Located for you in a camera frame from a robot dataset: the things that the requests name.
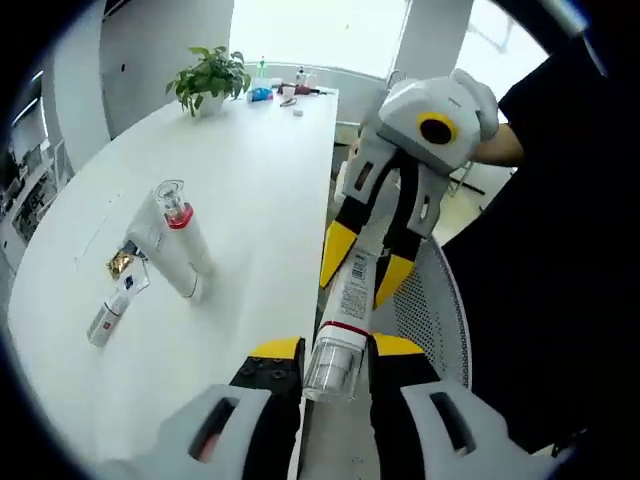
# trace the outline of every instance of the white flower pot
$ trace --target white flower pot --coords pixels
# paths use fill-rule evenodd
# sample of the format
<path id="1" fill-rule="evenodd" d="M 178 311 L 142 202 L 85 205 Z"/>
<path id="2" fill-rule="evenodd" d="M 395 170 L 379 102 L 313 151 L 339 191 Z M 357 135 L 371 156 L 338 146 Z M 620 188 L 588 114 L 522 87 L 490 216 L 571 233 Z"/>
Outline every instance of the white flower pot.
<path id="1" fill-rule="evenodd" d="M 210 93 L 204 94 L 204 100 L 200 104 L 200 108 L 198 109 L 198 115 L 200 117 L 211 117 L 213 115 L 217 115 L 222 110 L 222 102 L 224 97 L 222 95 L 218 95 L 217 97 L 212 97 Z"/>

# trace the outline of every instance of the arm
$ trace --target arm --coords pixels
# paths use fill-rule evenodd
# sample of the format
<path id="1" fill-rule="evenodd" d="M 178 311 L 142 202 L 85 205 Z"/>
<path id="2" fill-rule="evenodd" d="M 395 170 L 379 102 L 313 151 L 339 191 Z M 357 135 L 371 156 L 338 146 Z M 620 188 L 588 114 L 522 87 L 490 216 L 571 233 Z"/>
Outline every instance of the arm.
<path id="1" fill-rule="evenodd" d="M 502 123 L 492 139 L 478 145 L 471 160 L 485 165 L 519 167 L 523 158 L 524 150 L 518 137 L 509 124 Z"/>

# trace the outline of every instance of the gold packet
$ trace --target gold packet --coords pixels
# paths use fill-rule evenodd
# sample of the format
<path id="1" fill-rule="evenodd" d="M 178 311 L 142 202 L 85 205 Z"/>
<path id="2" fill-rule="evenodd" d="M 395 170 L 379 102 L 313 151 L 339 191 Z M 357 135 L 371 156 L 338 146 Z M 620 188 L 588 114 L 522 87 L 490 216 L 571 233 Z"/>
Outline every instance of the gold packet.
<path id="1" fill-rule="evenodd" d="M 111 260 L 107 262 L 107 270 L 111 274 L 111 278 L 117 280 L 124 270 L 133 263 L 133 254 L 125 253 L 119 250 Z"/>

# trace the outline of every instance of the white table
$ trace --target white table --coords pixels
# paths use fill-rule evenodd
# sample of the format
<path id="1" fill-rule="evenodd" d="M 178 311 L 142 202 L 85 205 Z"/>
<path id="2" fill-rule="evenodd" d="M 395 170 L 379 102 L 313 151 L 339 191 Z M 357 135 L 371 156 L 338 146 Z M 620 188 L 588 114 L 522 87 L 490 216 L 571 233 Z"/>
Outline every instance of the white table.
<path id="1" fill-rule="evenodd" d="M 228 383 L 265 341 L 303 336 L 309 360 L 338 99 L 300 98 L 303 117 L 278 100 L 225 103 L 207 119 L 165 106 L 98 153 L 35 232 L 9 327 L 45 413 L 84 459 L 150 448 L 162 420 Z M 191 305 L 151 267 L 100 350 L 86 330 L 113 288 L 105 263 L 170 178 L 185 180 L 209 243 L 213 296 Z"/>

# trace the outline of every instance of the yellow circle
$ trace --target yellow circle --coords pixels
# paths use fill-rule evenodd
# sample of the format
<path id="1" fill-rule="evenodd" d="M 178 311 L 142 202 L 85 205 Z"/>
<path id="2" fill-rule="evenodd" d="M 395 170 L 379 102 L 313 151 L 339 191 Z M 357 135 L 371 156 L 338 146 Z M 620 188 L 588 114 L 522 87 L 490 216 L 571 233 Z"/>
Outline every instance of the yellow circle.
<path id="1" fill-rule="evenodd" d="M 441 126 L 446 127 L 449 133 L 449 139 L 446 142 L 436 142 L 436 141 L 430 140 L 428 138 L 428 135 L 425 135 L 425 132 L 424 132 L 424 125 L 426 124 L 440 124 Z M 458 133 L 458 130 L 455 124 L 449 119 L 449 117 L 439 112 L 424 112 L 419 114 L 416 126 L 418 127 L 418 132 L 420 132 L 420 135 L 425 140 L 427 140 L 428 142 L 436 143 L 440 145 L 447 145 L 453 142 L 456 139 L 456 135 Z"/>

